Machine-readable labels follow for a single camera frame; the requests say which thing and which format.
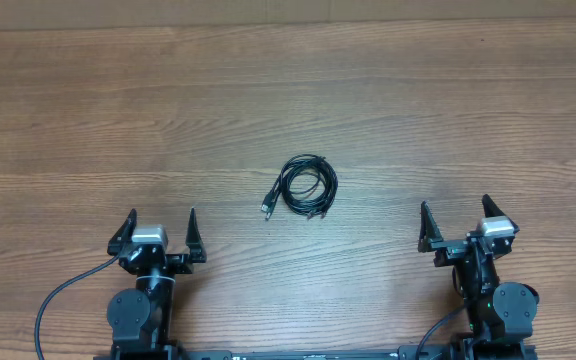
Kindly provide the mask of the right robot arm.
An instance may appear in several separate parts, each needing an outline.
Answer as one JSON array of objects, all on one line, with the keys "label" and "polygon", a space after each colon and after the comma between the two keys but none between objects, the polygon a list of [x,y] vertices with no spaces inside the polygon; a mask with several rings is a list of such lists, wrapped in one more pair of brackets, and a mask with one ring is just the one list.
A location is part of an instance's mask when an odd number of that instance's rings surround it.
[{"label": "right robot arm", "polygon": [[[533,335],[540,297],[531,286],[501,282],[495,261],[512,251],[519,226],[485,194],[484,217],[464,238],[447,240],[429,204],[420,205],[418,251],[434,254],[436,267],[452,269],[452,284],[463,304],[445,315],[424,334],[416,359],[535,359],[536,349],[524,340]],[[429,346],[430,337],[460,313],[469,330],[451,337],[445,346]]]}]

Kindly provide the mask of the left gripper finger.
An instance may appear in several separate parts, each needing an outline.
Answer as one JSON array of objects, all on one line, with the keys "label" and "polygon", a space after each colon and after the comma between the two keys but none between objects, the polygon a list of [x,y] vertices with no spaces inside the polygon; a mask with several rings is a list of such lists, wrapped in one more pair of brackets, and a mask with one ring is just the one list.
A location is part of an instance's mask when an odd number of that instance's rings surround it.
[{"label": "left gripper finger", "polygon": [[122,248],[131,241],[132,234],[137,224],[137,211],[132,209],[124,223],[111,237],[107,245],[107,254],[117,256]]},{"label": "left gripper finger", "polygon": [[189,249],[189,257],[193,263],[205,263],[207,261],[207,253],[199,232],[195,208],[190,211],[185,244]]}]

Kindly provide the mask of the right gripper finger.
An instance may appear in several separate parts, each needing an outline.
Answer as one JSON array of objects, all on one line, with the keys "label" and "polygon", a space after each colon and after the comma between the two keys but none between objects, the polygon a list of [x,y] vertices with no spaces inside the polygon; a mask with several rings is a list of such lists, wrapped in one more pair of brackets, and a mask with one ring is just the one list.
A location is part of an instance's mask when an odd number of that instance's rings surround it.
[{"label": "right gripper finger", "polygon": [[482,196],[481,202],[484,210],[484,215],[486,218],[500,217],[500,216],[506,217],[513,227],[513,232],[518,233],[520,231],[519,226],[497,206],[497,204],[492,200],[492,198],[488,194],[484,194]]},{"label": "right gripper finger", "polygon": [[434,243],[442,242],[443,236],[427,201],[421,203],[420,215],[421,227],[418,239],[418,251],[421,253],[431,252]]}]

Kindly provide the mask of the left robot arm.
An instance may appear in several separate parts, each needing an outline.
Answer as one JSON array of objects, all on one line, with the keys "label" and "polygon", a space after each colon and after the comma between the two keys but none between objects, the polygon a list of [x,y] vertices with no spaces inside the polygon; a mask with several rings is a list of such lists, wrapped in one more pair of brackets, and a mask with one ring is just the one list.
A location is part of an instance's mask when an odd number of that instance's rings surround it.
[{"label": "left robot arm", "polygon": [[187,359],[181,343],[170,338],[174,290],[178,275],[189,275],[207,261],[196,212],[190,212],[186,253],[169,253],[163,225],[139,225],[132,210],[109,240],[107,253],[135,286],[118,292],[108,303],[112,359]]}]

